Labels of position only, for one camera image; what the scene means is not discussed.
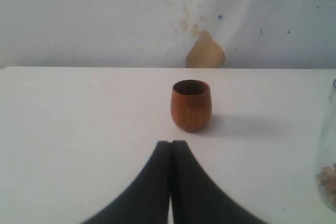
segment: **white tabletop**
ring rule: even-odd
[[[79,223],[116,198],[160,140],[186,140],[215,183],[272,224],[335,223],[313,182],[336,70],[0,70],[0,223]],[[207,130],[170,117],[173,83],[211,86]]]

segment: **transparent glass bottle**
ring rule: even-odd
[[[336,80],[321,131],[316,180],[322,202],[336,211]]]

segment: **cup rim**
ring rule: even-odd
[[[187,82],[187,81],[193,81],[193,82],[196,82],[196,83],[198,83],[198,84],[202,84],[202,85],[204,85],[204,86],[206,87],[206,90],[205,90],[204,92],[200,93],[200,94],[181,94],[180,92],[178,92],[178,91],[176,90],[175,87],[176,87],[176,85],[178,85],[178,84],[180,84],[180,83],[182,83],[182,82]],[[210,90],[210,86],[209,86],[208,83],[206,83],[205,81],[194,80],[194,79],[181,80],[181,81],[178,81],[177,83],[175,83],[175,84],[173,85],[173,91],[174,91],[175,93],[177,93],[177,94],[179,94],[179,95],[186,96],[186,97],[196,97],[196,96],[198,96],[198,95],[204,95],[204,94],[208,93],[209,90]]]

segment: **wooden tumbler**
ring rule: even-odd
[[[171,115],[174,123],[185,131],[205,128],[211,118],[210,87],[204,81],[184,80],[173,86]]]

